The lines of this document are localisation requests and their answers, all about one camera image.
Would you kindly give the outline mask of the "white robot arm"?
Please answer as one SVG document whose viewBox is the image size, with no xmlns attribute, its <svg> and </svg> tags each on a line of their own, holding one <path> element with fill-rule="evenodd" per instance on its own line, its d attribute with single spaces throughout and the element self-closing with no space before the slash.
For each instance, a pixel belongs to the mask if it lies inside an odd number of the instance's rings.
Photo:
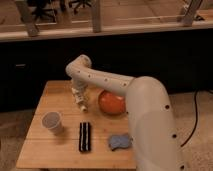
<svg viewBox="0 0 213 171">
<path fill-rule="evenodd" d="M 91 65 L 80 55 L 66 66 L 74 97 L 81 100 L 93 84 L 125 98 L 136 171 L 187 171 L 165 86 L 150 76 L 119 75 Z"/>
</svg>

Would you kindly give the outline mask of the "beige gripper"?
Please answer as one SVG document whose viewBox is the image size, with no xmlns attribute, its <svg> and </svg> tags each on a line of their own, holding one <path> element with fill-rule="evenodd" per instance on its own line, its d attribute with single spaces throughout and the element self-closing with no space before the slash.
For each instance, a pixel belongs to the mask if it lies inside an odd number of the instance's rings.
<svg viewBox="0 0 213 171">
<path fill-rule="evenodd" d="M 87 84 L 82 81 L 77 81 L 75 79 L 71 80 L 72 83 L 72 94 L 74 95 L 76 100 L 82 100 L 83 94 L 87 88 Z"/>
</svg>

